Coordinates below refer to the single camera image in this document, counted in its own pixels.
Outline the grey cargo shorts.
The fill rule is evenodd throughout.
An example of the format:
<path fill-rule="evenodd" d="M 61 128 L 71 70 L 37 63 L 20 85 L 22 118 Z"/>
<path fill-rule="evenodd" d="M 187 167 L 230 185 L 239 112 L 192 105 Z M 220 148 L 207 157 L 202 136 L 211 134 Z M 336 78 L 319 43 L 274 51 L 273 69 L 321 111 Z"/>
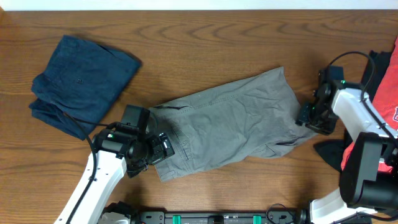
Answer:
<path fill-rule="evenodd" d="M 247 156 L 282 157 L 316 135 L 295 123 L 299 109 L 283 67 L 152 107 L 175 151 L 157 173 L 165 182 Z"/>

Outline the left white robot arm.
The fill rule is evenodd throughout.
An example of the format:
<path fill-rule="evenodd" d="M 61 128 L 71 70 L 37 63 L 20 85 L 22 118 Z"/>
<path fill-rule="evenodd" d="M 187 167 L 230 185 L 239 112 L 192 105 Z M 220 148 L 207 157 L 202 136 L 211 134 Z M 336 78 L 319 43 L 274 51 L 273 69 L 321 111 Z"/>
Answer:
<path fill-rule="evenodd" d="M 122 202 L 106 206 L 118 182 L 175 154 L 165 133 L 147 133 L 146 124 L 115 122 L 90 141 L 85 171 L 56 223 L 133 223 Z"/>

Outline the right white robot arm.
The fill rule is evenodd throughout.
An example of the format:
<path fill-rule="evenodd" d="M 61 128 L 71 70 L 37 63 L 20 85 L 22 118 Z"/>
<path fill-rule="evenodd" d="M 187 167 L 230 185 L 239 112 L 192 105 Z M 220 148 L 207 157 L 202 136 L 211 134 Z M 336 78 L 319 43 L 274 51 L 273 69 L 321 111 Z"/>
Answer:
<path fill-rule="evenodd" d="M 397 131 L 379 115 L 359 85 L 325 81 L 315 101 L 302 106 L 296 123 L 329 135 L 340 119 L 354 146 L 340 174 L 339 187 L 310 203 L 311 223 L 344 223 L 370 217 L 381 210 L 397 210 Z M 382 173 L 379 164 L 393 167 Z"/>

